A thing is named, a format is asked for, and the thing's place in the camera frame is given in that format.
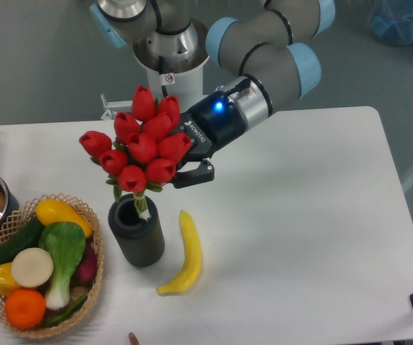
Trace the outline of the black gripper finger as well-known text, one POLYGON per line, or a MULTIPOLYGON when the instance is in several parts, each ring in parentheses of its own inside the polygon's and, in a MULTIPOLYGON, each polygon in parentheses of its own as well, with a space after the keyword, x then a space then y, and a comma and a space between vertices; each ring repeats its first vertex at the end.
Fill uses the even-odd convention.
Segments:
POLYGON ((175 188, 186 188, 193 185, 208 183, 215 178, 215 168, 209 159, 203 159, 199 165, 185 172, 177 172, 172 179, 175 188))

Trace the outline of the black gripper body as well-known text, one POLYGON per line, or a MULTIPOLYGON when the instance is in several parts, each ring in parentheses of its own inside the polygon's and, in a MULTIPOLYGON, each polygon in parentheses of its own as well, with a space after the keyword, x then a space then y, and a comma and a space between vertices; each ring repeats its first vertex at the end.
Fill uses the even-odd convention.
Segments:
POLYGON ((216 91, 181 113, 172 133, 184 132, 192 141, 192 147, 180 161, 186 164, 212 157, 245 131, 246 122, 229 93, 216 91))

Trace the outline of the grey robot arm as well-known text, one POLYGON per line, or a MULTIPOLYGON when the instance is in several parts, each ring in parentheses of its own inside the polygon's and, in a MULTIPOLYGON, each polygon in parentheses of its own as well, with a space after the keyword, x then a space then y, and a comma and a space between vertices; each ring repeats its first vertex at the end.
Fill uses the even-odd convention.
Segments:
POLYGON ((265 1, 247 22, 230 17, 206 27, 189 1, 95 1, 91 16, 114 47, 129 46, 154 97, 176 96, 176 129, 192 140, 176 188, 211 181, 215 152, 303 97, 321 79, 306 41, 335 18, 333 1, 265 1))

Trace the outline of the person fingertip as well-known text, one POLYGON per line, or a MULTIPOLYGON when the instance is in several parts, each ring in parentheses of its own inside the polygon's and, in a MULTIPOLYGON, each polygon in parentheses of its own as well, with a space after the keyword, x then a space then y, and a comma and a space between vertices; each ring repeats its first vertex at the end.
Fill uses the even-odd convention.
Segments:
POLYGON ((129 343, 130 343, 131 345, 139 345, 139 340, 138 340, 138 338, 136 337, 136 335, 135 335, 134 332, 129 332, 128 338, 129 338, 129 343))

